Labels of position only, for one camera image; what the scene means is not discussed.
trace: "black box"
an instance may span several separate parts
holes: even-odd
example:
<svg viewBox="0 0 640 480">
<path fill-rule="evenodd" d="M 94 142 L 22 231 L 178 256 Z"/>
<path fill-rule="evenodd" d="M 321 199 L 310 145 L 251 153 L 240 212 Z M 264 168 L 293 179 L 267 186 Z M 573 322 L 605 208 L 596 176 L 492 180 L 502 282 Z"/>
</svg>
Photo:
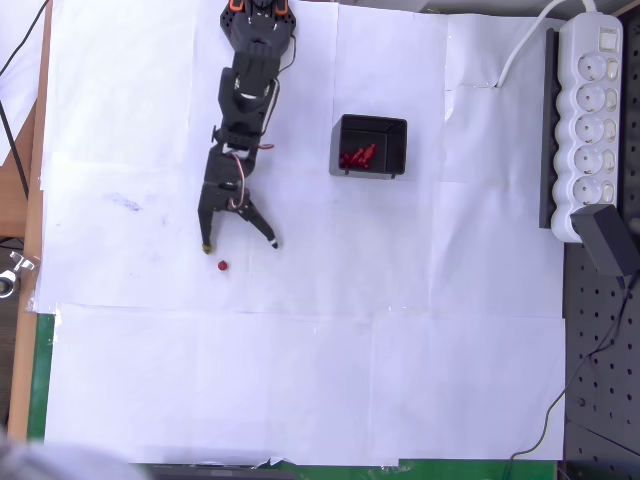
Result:
<svg viewBox="0 0 640 480">
<path fill-rule="evenodd" d="M 571 223 L 598 273 L 624 277 L 640 270 L 640 253 L 613 205 L 588 205 L 571 214 Z"/>
<path fill-rule="evenodd" d="M 375 145 L 369 168 L 344 167 L 340 157 Z M 392 179 L 404 173 L 407 159 L 407 121 L 398 118 L 343 115 L 331 133 L 331 175 Z"/>
</svg>

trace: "power strip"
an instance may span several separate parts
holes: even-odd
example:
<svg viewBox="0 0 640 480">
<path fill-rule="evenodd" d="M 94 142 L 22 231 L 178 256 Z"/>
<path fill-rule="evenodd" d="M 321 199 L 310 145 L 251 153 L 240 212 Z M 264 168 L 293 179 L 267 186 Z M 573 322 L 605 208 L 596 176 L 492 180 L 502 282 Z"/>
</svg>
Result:
<svg viewBox="0 0 640 480">
<path fill-rule="evenodd" d="M 560 29 L 556 106 L 559 145 L 553 186 L 557 209 L 551 230 L 581 243 L 571 214 L 592 204 L 617 204 L 622 24 L 612 16 L 581 13 Z"/>
</svg>

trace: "red items in box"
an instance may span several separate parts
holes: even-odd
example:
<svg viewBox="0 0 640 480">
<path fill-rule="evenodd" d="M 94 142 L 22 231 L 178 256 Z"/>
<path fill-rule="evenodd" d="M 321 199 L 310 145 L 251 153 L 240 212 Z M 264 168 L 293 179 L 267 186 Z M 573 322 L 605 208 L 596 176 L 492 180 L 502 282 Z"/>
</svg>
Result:
<svg viewBox="0 0 640 480">
<path fill-rule="evenodd" d="M 369 169 L 369 162 L 376 153 L 377 145 L 371 144 L 366 149 L 359 148 L 355 153 L 340 154 L 340 168 L 364 168 Z"/>
</svg>

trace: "green surface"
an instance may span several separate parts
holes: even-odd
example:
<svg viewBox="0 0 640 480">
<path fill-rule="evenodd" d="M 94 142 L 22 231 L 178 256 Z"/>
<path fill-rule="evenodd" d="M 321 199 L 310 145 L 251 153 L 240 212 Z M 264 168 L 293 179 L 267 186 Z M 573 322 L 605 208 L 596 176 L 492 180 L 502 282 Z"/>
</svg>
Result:
<svg viewBox="0 0 640 480">
<path fill-rule="evenodd" d="M 54 325 L 54 315 L 38 315 L 36 344 L 33 353 L 29 423 L 27 426 L 27 437 L 32 440 L 44 438 L 44 427 L 47 420 L 47 400 L 49 398 L 51 354 L 53 353 Z"/>
<path fill-rule="evenodd" d="M 51 354 L 53 352 L 53 315 L 38 315 L 36 344 L 29 405 L 30 439 L 44 438 Z M 299 480 L 503 480 L 506 461 L 485 460 L 402 460 L 399 467 L 298 467 L 281 463 L 275 467 L 292 470 Z M 510 480 L 555 480 L 555 462 L 517 461 Z"/>
</svg>

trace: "small black container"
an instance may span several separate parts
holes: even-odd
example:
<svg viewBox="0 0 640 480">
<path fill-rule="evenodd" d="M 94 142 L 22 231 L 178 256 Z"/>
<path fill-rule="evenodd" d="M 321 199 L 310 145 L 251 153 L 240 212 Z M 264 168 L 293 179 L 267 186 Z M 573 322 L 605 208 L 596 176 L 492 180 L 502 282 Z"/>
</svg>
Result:
<svg viewBox="0 0 640 480">
<path fill-rule="evenodd" d="M 341 154 L 353 154 L 375 145 L 375 154 L 363 166 L 340 166 Z M 404 173 L 407 159 L 407 121 L 398 118 L 343 115 L 331 133 L 331 175 L 392 179 Z"/>
</svg>

